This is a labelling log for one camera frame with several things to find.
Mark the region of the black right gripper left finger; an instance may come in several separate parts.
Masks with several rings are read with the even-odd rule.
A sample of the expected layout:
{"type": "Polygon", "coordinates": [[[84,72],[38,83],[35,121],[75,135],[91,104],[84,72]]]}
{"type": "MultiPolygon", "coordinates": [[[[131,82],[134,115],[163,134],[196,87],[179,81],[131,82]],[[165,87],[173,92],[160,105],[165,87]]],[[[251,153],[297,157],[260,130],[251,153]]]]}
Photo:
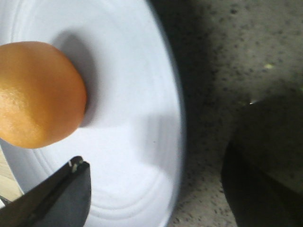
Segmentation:
{"type": "Polygon", "coordinates": [[[91,205],[90,165],[76,156],[0,210],[2,227],[82,227],[91,205]]]}

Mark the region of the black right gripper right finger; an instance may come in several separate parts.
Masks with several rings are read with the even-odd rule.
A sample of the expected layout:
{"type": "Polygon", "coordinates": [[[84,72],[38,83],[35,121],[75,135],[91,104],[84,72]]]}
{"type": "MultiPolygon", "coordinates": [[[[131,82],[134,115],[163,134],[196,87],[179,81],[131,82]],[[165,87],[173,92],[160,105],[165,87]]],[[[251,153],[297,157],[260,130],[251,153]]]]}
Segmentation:
{"type": "Polygon", "coordinates": [[[301,94],[273,96],[242,108],[221,179],[237,226],[302,226],[301,94]]]}

